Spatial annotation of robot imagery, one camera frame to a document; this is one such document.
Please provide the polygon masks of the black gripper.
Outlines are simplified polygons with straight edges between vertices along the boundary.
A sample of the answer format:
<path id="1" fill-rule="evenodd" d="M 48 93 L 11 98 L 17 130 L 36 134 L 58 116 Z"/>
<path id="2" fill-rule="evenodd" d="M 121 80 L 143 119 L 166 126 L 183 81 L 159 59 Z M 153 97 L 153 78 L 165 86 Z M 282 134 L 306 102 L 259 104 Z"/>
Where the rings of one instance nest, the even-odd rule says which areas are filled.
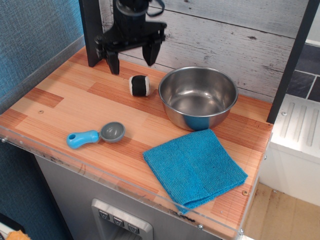
<path id="1" fill-rule="evenodd" d="M 158 57 L 161 44 L 165 41 L 165 22 L 146 21 L 146 14 L 126 15 L 117 9 L 113 11 L 113 25 L 102 35 L 95 37 L 96 53 L 106 58 L 113 75 L 120 73 L 118 53 L 142 47 L 142 55 L 148 66 Z"/>

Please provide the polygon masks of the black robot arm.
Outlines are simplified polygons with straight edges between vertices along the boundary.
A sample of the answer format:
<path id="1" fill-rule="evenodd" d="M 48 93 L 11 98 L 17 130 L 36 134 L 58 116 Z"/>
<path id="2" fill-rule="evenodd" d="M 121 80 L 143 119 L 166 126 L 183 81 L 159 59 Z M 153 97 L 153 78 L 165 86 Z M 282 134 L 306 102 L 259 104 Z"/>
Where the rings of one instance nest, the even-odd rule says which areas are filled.
<path id="1" fill-rule="evenodd" d="M 119 52 L 142 48 L 142 55 L 148 66 L 158 57 L 161 44 L 165 41 L 165 22 L 146 21 L 161 15 L 165 10 L 163 1 L 157 3 L 161 10 L 149 13 L 150 0 L 115 0 L 113 2 L 113 25 L 95 37 L 96 53 L 99 59 L 106 59 L 110 72 L 120 73 Z"/>

